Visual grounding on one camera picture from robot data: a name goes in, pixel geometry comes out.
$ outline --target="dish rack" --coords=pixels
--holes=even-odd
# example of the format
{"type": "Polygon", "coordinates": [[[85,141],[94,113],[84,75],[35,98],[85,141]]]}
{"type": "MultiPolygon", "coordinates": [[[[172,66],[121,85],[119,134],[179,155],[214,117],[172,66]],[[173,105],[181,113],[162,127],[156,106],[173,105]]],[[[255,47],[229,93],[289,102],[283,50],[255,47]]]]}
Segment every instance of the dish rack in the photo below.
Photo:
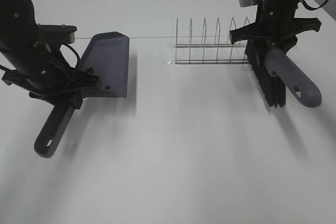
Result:
{"type": "MultiPolygon", "coordinates": [[[[248,64],[245,54],[246,43],[229,43],[229,34],[226,42],[222,43],[222,26],[219,18],[216,20],[215,36],[208,36],[206,18],[203,19],[202,36],[193,36],[193,20],[190,18],[189,36],[179,38],[179,21],[176,19],[175,64],[248,64]]],[[[244,26],[250,24],[245,18],[244,26]]],[[[229,31],[237,29],[235,18],[232,17],[229,31]]]]}

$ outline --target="hole in handle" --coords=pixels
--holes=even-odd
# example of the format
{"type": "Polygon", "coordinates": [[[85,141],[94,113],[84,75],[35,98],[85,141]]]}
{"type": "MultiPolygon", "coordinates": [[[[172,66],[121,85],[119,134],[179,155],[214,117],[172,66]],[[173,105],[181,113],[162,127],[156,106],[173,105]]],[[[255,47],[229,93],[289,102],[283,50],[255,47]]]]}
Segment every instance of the hole in handle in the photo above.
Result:
{"type": "Polygon", "coordinates": [[[296,95],[301,98],[301,90],[297,86],[294,87],[294,91],[296,95]]]}
{"type": "Polygon", "coordinates": [[[48,142],[46,142],[46,147],[49,147],[52,143],[52,139],[50,139],[48,142]]]}

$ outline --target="black bristles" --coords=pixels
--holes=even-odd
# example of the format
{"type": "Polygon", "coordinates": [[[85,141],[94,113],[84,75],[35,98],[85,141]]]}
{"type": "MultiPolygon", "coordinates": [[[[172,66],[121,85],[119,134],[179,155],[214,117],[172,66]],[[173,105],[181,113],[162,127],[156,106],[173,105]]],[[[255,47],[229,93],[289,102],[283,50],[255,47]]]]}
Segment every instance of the black bristles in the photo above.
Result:
{"type": "Polygon", "coordinates": [[[258,65],[258,52],[252,40],[249,40],[246,47],[246,55],[252,69],[259,81],[260,87],[265,95],[265,99],[270,107],[286,104],[286,86],[279,77],[272,77],[264,64],[258,65]]]}

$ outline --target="gray brush handle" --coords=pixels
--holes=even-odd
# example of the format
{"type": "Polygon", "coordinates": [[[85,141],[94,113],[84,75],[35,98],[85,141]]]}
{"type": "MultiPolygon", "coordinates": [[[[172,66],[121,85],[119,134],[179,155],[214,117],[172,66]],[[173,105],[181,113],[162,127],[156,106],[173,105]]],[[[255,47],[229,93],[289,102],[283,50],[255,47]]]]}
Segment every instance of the gray brush handle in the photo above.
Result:
{"type": "Polygon", "coordinates": [[[277,47],[265,56],[265,67],[271,76],[279,76],[296,99],[304,106],[316,108],[322,103],[319,88],[277,47]]]}

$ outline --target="white table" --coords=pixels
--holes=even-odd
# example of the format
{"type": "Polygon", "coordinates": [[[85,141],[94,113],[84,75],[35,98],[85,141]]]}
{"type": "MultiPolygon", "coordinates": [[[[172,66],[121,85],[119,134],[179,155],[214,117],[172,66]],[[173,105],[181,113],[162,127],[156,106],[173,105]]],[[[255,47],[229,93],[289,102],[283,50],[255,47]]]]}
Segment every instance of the white table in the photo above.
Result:
{"type": "Polygon", "coordinates": [[[33,143],[52,107],[0,85],[0,223],[335,223],[330,16],[301,8],[298,16],[318,16],[323,26],[300,35],[289,54],[320,88],[322,106],[307,109],[288,94],[286,108],[275,110],[265,106],[247,65],[168,63],[176,16],[229,21],[254,8],[209,0],[198,13],[198,0],[104,1],[33,0],[39,23],[78,26],[80,53],[89,42],[80,38],[94,33],[132,37],[129,93],[86,99],[55,155],[43,159],[33,143]]]}

